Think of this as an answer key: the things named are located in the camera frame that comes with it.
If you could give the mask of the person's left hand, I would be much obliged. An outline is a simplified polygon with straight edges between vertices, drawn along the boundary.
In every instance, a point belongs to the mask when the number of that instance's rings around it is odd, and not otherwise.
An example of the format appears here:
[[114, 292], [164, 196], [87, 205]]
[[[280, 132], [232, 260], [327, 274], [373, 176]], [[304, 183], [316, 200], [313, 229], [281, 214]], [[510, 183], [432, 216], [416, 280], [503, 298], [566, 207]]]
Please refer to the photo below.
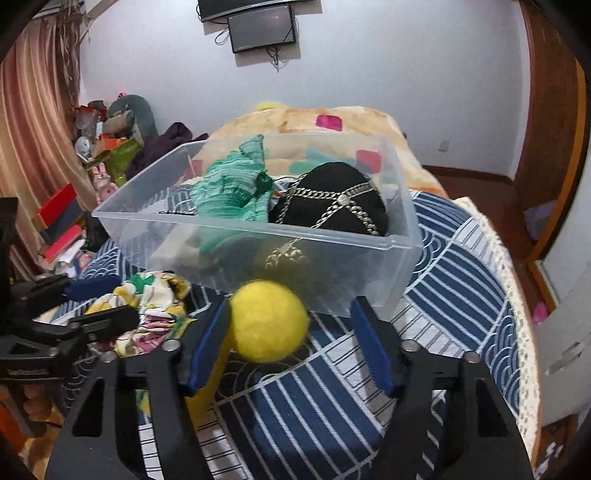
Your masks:
[[55, 422], [62, 424], [62, 417], [54, 406], [53, 399], [43, 384], [29, 384], [23, 387], [24, 410], [34, 422]]

